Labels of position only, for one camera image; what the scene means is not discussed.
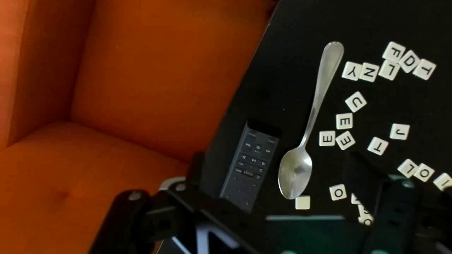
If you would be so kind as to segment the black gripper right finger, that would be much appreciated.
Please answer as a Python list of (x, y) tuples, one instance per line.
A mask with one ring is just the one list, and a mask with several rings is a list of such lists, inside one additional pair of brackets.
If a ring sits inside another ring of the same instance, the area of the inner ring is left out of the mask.
[(379, 172), (362, 157), (345, 160), (351, 194), (375, 222), (363, 254), (452, 254), (452, 192), (428, 194), (414, 181)]

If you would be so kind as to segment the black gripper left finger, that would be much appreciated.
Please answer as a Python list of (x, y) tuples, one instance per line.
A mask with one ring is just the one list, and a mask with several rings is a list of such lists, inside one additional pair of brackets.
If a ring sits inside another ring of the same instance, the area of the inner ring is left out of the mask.
[(157, 194), (129, 189), (116, 195), (89, 254), (166, 254), (166, 249), (194, 253), (195, 223), (178, 196), (200, 186), (204, 161), (205, 155), (197, 153), (188, 175), (167, 184)]

